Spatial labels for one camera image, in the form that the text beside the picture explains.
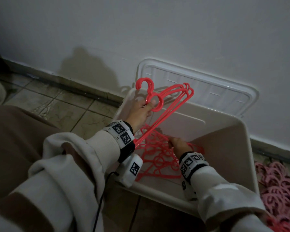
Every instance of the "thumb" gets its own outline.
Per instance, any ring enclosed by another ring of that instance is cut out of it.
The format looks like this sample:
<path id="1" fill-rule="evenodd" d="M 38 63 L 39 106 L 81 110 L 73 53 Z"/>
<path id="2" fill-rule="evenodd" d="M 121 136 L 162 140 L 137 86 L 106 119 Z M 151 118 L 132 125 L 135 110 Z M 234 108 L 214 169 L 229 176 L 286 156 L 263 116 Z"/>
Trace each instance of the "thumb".
<path id="1" fill-rule="evenodd" d="M 144 107 L 144 110 L 146 112 L 150 111 L 151 109 L 153 109 L 155 107 L 155 105 L 152 102 L 149 102 L 146 107 Z"/>

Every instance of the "black cable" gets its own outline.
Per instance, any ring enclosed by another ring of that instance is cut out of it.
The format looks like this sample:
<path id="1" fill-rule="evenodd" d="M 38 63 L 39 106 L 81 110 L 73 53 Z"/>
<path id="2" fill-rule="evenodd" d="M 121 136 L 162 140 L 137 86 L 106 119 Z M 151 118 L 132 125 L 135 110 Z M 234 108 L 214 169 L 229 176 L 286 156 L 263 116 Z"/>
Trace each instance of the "black cable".
<path id="1" fill-rule="evenodd" d="M 107 176 L 107 178 L 106 178 L 106 180 L 105 180 L 105 186 L 106 186 L 106 184 L 107 184 L 107 181 L 108 181 L 109 177 L 110 177 L 112 174 L 115 174 L 116 176 L 119 175 L 119 174 L 116 173 L 116 172 L 111 172 L 111 173 Z M 99 214 L 100 214 L 100 209 L 101 209 L 101 206 L 102 206 L 103 196 L 104 196 L 104 191 L 103 191 L 103 193 L 102 193 L 102 195 L 101 195 L 101 198 L 100 198 L 100 203 L 99 203 L 99 207 L 98 207 L 98 211 L 97 211 L 97 215 L 96 215 L 95 225 L 93 226 L 93 230 L 92 230 L 92 232 L 95 232 L 96 227 L 97 227 L 97 222 L 98 222 L 98 218 L 99 218 Z"/>

